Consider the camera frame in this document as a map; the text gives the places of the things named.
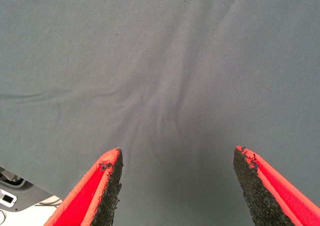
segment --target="gray fabric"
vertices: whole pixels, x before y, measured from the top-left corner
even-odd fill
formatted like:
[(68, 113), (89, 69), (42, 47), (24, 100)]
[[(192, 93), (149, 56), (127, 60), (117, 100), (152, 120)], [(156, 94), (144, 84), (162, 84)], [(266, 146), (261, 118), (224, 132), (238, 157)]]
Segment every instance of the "gray fabric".
[(247, 146), (320, 205), (320, 0), (0, 0), (0, 166), (64, 197), (123, 150), (115, 225), (252, 225)]

